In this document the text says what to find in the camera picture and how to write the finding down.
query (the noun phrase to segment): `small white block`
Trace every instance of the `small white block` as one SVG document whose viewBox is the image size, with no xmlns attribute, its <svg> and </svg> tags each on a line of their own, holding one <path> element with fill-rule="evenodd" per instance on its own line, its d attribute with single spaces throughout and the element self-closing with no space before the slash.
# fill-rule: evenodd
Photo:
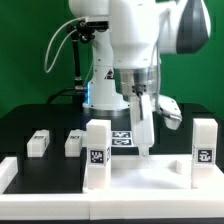
<svg viewBox="0 0 224 224">
<path fill-rule="evenodd" d="M 176 172 L 181 175 L 191 175 L 191 160 L 177 160 Z"/>
<path fill-rule="evenodd" d="M 87 147 L 106 149 L 111 145 L 111 121 L 92 119 L 87 125 Z"/>
<path fill-rule="evenodd" d="M 3 194 L 18 172 L 17 158 L 7 157 L 0 164 L 0 194 Z"/>
<path fill-rule="evenodd" d="M 42 157 L 50 143 L 50 134 L 47 130 L 36 131 L 27 143 L 28 157 Z"/>
<path fill-rule="evenodd" d="M 66 157 L 79 157 L 82 149 L 82 135 L 83 131 L 71 131 L 65 143 Z"/>
</svg>

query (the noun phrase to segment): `white rectangular block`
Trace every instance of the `white rectangular block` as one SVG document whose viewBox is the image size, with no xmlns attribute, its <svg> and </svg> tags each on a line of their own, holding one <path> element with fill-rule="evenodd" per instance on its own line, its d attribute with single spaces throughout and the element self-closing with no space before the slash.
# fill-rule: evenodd
<svg viewBox="0 0 224 224">
<path fill-rule="evenodd" d="M 111 145 L 111 121 L 92 119 L 87 125 L 87 147 L 107 149 Z"/>
<path fill-rule="evenodd" d="M 50 143 L 50 134 L 47 130 L 36 131 L 27 143 L 28 157 L 42 157 Z"/>
<path fill-rule="evenodd" d="M 177 160 L 176 172 L 181 175 L 191 175 L 191 160 Z"/>
<path fill-rule="evenodd" d="M 204 188 L 216 170 L 218 125 L 214 119 L 194 119 L 192 139 L 192 188 Z"/>
<path fill-rule="evenodd" d="M 7 157 L 0 164 L 0 194 L 3 194 L 18 172 L 17 158 Z"/>
<path fill-rule="evenodd" d="M 66 157 L 79 157 L 82 150 L 82 135 L 83 131 L 71 131 L 65 143 Z"/>
</svg>

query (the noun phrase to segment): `white cylinder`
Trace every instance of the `white cylinder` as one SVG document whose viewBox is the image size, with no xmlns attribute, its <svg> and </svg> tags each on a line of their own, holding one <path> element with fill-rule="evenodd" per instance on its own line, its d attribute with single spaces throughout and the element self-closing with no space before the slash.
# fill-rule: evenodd
<svg viewBox="0 0 224 224">
<path fill-rule="evenodd" d="M 154 0 L 110 0 L 109 28 L 114 68 L 150 67 L 159 36 Z"/>
<path fill-rule="evenodd" d="M 109 0 L 69 0 L 76 17 L 108 15 Z"/>
</svg>

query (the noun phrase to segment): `green backdrop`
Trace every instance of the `green backdrop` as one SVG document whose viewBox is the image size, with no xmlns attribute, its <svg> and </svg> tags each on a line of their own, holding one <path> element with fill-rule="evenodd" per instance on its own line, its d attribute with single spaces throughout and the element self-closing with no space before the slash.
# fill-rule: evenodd
<svg viewBox="0 0 224 224">
<path fill-rule="evenodd" d="M 211 39 L 197 54 L 162 56 L 162 93 L 179 103 L 202 104 L 224 119 L 224 1 L 205 2 Z M 45 103 L 49 95 L 73 85 L 70 42 L 52 73 L 43 70 L 50 38 L 71 18 L 67 0 L 0 0 L 0 117 L 18 105 Z M 83 74 L 91 57 L 91 46 L 82 45 Z"/>
</svg>

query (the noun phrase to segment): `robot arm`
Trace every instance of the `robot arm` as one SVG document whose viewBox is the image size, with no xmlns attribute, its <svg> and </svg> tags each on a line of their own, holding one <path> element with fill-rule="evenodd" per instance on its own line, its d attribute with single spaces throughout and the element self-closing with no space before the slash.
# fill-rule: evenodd
<svg viewBox="0 0 224 224">
<path fill-rule="evenodd" d="M 133 142 L 140 156 L 147 156 L 154 144 L 152 113 L 164 116 L 171 129 L 182 120 L 176 102 L 159 95 L 160 53 L 194 53 L 207 42 L 211 25 L 204 1 L 69 0 L 69 5 L 74 15 L 89 16 L 90 23 L 108 22 L 112 66 L 130 104 Z"/>
</svg>

